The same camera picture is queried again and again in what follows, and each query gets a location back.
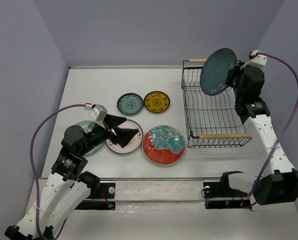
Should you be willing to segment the dark teal blossom plate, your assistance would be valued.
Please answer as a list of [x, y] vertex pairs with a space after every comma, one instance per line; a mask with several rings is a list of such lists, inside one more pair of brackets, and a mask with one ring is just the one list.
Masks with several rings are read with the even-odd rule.
[[200, 73], [200, 86], [202, 91], [209, 96], [223, 92], [228, 72], [237, 63], [237, 57], [233, 50], [221, 48], [213, 52], [206, 60]]

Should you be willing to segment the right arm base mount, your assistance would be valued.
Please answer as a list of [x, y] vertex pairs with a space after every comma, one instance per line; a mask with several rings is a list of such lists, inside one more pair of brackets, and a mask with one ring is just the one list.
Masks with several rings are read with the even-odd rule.
[[201, 196], [207, 210], [252, 208], [250, 199], [240, 190], [223, 187], [219, 181], [203, 183]]

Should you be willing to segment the small blue white plate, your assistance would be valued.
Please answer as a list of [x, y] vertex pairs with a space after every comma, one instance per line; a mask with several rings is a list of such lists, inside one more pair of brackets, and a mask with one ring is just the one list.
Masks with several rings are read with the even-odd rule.
[[133, 116], [139, 113], [143, 105], [144, 101], [142, 97], [136, 93], [125, 93], [117, 101], [119, 112], [127, 116]]

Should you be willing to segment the white sunburst pattern plate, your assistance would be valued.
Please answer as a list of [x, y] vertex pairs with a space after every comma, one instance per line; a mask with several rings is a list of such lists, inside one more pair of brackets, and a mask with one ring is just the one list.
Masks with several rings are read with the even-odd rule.
[[137, 122], [128, 119], [124, 123], [120, 124], [118, 127], [121, 129], [137, 129], [138, 133], [130, 140], [128, 145], [124, 148], [122, 148], [119, 144], [113, 144], [109, 139], [105, 142], [106, 146], [112, 152], [120, 155], [125, 155], [134, 152], [142, 143], [143, 130], [141, 126]]

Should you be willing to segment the metal table rail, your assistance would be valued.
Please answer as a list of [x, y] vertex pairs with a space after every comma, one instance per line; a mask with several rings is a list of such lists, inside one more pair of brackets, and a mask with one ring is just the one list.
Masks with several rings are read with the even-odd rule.
[[219, 181], [220, 177], [169, 177], [169, 178], [161, 178], [161, 177], [101, 177], [101, 181]]

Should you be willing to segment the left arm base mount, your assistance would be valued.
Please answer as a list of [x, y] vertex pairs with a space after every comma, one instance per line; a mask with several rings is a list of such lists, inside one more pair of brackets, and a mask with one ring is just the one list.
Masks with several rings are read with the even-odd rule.
[[101, 182], [99, 189], [91, 190], [90, 195], [79, 203], [75, 210], [114, 211], [115, 192], [115, 182]]

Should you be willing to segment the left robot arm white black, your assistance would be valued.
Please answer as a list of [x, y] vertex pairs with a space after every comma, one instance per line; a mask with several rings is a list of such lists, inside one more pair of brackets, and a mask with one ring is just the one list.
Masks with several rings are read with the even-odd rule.
[[99, 193], [100, 178], [83, 170], [88, 163], [85, 154], [106, 140], [127, 146], [138, 130], [120, 128], [126, 120], [108, 114], [102, 125], [94, 124], [89, 132], [77, 124], [68, 127], [48, 180], [37, 190], [36, 202], [16, 225], [7, 228], [5, 236], [11, 240], [57, 239], [73, 210]]

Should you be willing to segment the red teal floral plate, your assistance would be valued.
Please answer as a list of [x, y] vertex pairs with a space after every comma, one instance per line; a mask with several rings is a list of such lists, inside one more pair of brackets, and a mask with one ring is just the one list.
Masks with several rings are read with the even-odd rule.
[[152, 163], [170, 166], [183, 157], [185, 140], [176, 128], [159, 125], [146, 132], [142, 140], [142, 149], [146, 158]]

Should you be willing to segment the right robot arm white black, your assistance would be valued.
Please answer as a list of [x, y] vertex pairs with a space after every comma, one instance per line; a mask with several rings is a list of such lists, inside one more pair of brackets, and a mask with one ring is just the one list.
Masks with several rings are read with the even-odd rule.
[[223, 173], [220, 192], [230, 196], [241, 191], [261, 206], [294, 202], [298, 197], [298, 171], [285, 155], [280, 145], [282, 136], [276, 135], [268, 106], [260, 97], [264, 85], [260, 64], [238, 63], [229, 71], [226, 84], [234, 90], [235, 110], [264, 163], [258, 176], [241, 171]]

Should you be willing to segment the small yellow brown plate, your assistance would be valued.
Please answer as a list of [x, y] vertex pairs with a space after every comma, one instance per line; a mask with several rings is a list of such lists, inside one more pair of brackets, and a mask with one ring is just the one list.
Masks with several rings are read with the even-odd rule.
[[171, 101], [169, 96], [162, 91], [152, 91], [144, 97], [144, 107], [155, 114], [160, 114], [168, 110]]

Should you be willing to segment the light green flower plate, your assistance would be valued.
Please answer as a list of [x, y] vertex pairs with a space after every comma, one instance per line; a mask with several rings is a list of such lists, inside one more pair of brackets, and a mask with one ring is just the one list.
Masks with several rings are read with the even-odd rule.
[[[76, 123], [76, 125], [80, 126], [83, 131], [87, 134], [89, 132], [91, 132], [91, 130], [95, 127], [95, 123], [91, 120], [84, 120], [84, 121], [80, 121], [78, 123]], [[99, 150], [102, 147], [103, 143], [101, 143], [100, 145], [93, 147], [89, 152], [87, 152], [85, 155], [92, 155], [94, 152], [96, 152], [97, 150]]]

